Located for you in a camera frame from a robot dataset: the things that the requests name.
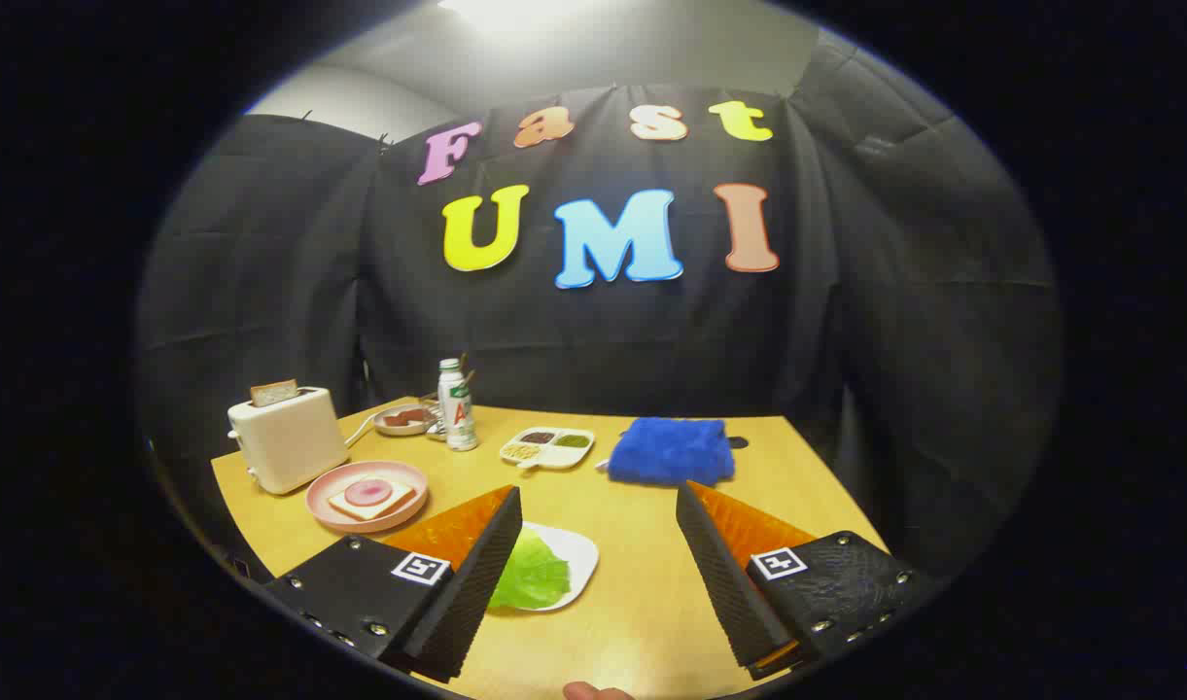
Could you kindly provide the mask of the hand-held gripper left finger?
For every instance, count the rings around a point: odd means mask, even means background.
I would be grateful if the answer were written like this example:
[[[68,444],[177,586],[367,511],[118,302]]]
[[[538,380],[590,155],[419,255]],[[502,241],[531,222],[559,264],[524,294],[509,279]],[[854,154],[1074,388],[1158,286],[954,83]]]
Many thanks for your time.
[[[264,593],[361,656],[446,683],[463,672],[521,529],[521,494],[506,484],[383,542],[339,537]]]

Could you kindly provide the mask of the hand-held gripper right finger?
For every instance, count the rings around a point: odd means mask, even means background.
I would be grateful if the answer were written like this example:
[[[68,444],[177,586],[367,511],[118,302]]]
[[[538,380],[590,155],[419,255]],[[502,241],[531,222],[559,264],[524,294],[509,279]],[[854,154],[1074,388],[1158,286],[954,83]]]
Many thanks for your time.
[[[934,596],[932,577],[855,532],[815,537],[696,481],[678,488],[675,518],[755,681],[843,657]]]

